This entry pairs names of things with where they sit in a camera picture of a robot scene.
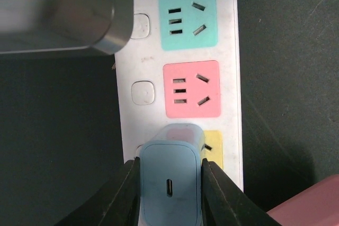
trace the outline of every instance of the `pink outlet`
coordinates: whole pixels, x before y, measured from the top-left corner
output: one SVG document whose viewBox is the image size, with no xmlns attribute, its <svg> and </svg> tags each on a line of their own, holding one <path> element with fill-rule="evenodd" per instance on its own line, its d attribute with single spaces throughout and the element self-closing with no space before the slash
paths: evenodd
<svg viewBox="0 0 339 226">
<path fill-rule="evenodd" d="M 217 61 L 164 66 L 166 115 L 170 118 L 220 116 Z"/>
</svg>

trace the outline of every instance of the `power strip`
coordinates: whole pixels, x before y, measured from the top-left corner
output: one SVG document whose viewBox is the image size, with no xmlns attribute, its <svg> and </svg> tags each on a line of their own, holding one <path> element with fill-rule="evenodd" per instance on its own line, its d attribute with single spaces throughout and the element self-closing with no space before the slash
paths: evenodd
<svg viewBox="0 0 339 226">
<path fill-rule="evenodd" d="M 204 130 L 209 160 L 243 188 L 237 0 L 134 0 L 115 54 L 124 159 L 172 123 Z"/>
</svg>

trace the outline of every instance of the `yellow outlet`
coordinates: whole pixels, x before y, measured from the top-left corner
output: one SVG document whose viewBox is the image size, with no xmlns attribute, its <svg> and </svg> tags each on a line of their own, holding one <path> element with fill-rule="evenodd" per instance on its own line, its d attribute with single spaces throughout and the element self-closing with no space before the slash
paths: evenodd
<svg viewBox="0 0 339 226">
<path fill-rule="evenodd" d="M 221 169 L 224 169 L 224 155 L 222 152 L 222 134 L 219 131 L 205 131 L 204 158 L 214 161 Z"/>
</svg>

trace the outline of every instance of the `teal outlet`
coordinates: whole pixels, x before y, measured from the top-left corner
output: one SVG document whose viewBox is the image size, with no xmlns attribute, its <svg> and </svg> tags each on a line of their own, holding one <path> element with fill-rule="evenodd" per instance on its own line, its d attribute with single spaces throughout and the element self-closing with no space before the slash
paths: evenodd
<svg viewBox="0 0 339 226">
<path fill-rule="evenodd" d="M 159 0 L 159 11 L 165 51 L 217 45 L 217 0 Z"/>
</svg>

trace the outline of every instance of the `dark gray table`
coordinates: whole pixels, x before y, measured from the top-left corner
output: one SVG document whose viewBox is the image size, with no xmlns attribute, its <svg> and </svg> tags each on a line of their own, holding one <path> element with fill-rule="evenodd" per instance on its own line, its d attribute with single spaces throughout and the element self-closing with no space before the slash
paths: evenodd
<svg viewBox="0 0 339 226">
<path fill-rule="evenodd" d="M 239 0 L 245 193 L 339 173 L 339 0 Z M 123 164 L 113 57 L 0 61 L 0 224 L 52 225 Z"/>
</svg>

